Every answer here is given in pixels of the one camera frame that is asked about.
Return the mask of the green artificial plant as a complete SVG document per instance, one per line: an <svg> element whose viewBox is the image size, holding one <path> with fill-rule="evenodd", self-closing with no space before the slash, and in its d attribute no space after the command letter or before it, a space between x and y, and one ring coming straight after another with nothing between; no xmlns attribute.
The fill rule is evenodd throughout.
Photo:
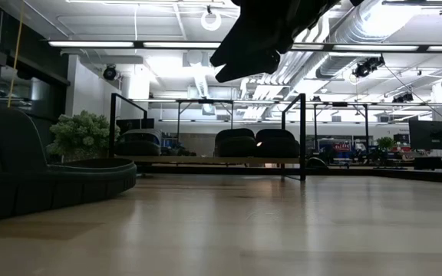
<svg viewBox="0 0 442 276"><path fill-rule="evenodd" d="M106 158L109 150L110 122L105 115L82 110L73 116L60 115L50 127L54 140L46 146L49 154L65 162Z"/></svg>

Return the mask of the black metal station frame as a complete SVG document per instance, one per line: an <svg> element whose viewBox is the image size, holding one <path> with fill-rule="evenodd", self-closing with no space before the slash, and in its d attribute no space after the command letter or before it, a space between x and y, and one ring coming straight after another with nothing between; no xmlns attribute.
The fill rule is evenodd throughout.
<svg viewBox="0 0 442 276"><path fill-rule="evenodd" d="M369 103L359 103L359 102L344 102L344 101L338 101L338 102L328 102L324 101L322 102L322 105L325 107L353 107L358 114L362 115L364 117L364 128L365 128L365 145L366 148L369 149ZM317 126L317 118L319 115L319 112L317 111L318 103L313 104L313 125L314 125L314 146L315 149L318 149L318 126Z"/></svg>
<svg viewBox="0 0 442 276"><path fill-rule="evenodd" d="M210 104L221 105L226 112L230 115L230 127L233 128L233 112L234 112L234 101L233 100L223 100L223 99L210 99L210 98L201 98L201 99L177 99L178 103L177 107L177 123L176 123L176 144L180 144L180 118L181 114L184 110L186 110L191 104Z"/></svg>

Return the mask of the black metal table frame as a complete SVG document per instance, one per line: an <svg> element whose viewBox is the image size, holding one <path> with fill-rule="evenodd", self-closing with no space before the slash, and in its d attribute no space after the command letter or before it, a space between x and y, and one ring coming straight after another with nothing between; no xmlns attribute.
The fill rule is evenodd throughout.
<svg viewBox="0 0 442 276"><path fill-rule="evenodd" d="M299 169L246 167L138 166L139 173L241 176L300 176ZM373 176L442 182L442 172L399 169L306 169L306 176Z"/></svg>

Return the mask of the background potted plant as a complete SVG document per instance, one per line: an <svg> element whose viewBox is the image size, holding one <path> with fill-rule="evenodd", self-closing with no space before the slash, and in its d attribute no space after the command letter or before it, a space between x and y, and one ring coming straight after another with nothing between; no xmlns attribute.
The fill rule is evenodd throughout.
<svg viewBox="0 0 442 276"><path fill-rule="evenodd" d="M395 141L393 138L391 138L389 136L384 136L384 137L378 138L376 140L376 144L380 150L388 151L394 147Z"/></svg>

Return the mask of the silver ventilation duct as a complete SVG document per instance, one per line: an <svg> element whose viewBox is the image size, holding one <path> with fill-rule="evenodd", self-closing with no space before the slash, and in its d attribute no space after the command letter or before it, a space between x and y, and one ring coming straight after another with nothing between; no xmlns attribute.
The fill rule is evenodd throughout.
<svg viewBox="0 0 442 276"><path fill-rule="evenodd" d="M384 0L364 0L330 32L325 39L335 44L370 44L386 41L403 28L417 13L417 9L404 5L385 5ZM357 57L331 56L315 52L303 64L298 77L331 79L348 69Z"/></svg>

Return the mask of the black monitor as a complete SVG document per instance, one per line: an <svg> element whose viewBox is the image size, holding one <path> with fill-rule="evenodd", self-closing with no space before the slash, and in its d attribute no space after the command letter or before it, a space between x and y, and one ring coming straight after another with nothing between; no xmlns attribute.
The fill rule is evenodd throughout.
<svg viewBox="0 0 442 276"><path fill-rule="evenodd" d="M412 149L442 150L442 121L412 120L408 124Z"/></svg>
<svg viewBox="0 0 442 276"><path fill-rule="evenodd" d="M153 129L154 128L154 119L124 119L124 120L116 120L116 124L120 127L121 132L126 132L128 130L135 129Z"/></svg>

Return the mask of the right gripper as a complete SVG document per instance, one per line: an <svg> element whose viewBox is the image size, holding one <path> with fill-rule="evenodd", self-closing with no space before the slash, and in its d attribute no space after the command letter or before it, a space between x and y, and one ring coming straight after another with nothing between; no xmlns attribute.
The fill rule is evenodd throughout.
<svg viewBox="0 0 442 276"><path fill-rule="evenodd" d="M313 28L336 0L236 0L240 15L210 58L220 83L256 74L272 74L295 38Z"/></svg>

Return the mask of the wooden shelf with black legs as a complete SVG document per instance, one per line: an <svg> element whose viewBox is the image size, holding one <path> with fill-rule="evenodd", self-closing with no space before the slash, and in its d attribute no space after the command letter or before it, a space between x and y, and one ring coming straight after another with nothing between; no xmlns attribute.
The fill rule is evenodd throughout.
<svg viewBox="0 0 442 276"><path fill-rule="evenodd" d="M116 107L117 107L117 98L125 101L126 103L132 105L133 107L136 107L137 109L141 110L143 112L144 119L147 119L148 112L135 104L132 100L128 100L126 97L121 96L117 93L111 94L110 99L110 124L109 124L109 151L108 156L110 158L116 157L115 155L115 135L114 135L114 128L116 125ZM299 94L293 101L291 101L288 106L282 111L282 129L285 129L285 122L286 113L295 105L299 104L302 108L302 114L300 115L300 122L299 122L299 135L305 136L306 135L306 129L304 126L304 120L305 120L305 95ZM299 152L298 158L259 158L259 157L198 157L198 156L123 156L123 158L130 159L134 162L138 163L197 163L197 164L208 164L208 163L278 163L282 164L282 172L281 175L285 175L285 164L289 163L296 163L299 162L299 180L305 181L306 179L306 168L305 168L305 148L301 148Z"/></svg>

